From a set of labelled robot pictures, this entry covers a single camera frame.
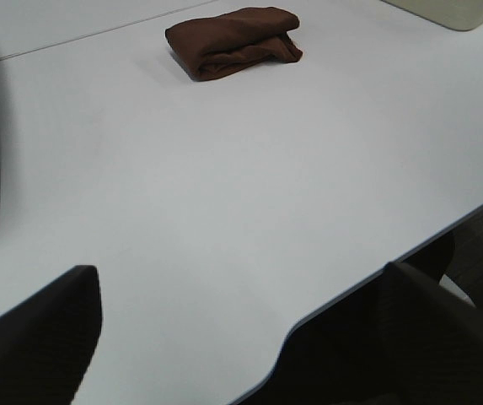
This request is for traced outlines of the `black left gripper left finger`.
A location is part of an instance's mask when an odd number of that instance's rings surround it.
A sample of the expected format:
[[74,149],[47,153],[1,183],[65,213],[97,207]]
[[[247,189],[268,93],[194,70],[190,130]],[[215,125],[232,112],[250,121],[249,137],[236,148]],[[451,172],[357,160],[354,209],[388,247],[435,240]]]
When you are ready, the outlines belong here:
[[71,403],[102,323],[92,265],[73,267],[1,315],[0,404]]

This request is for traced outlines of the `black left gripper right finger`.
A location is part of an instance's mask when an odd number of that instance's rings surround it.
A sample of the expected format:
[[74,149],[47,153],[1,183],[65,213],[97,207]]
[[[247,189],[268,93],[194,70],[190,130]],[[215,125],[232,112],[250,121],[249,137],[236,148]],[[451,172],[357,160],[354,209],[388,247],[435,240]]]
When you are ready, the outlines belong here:
[[381,274],[378,335],[405,404],[483,404],[483,311],[414,267]]

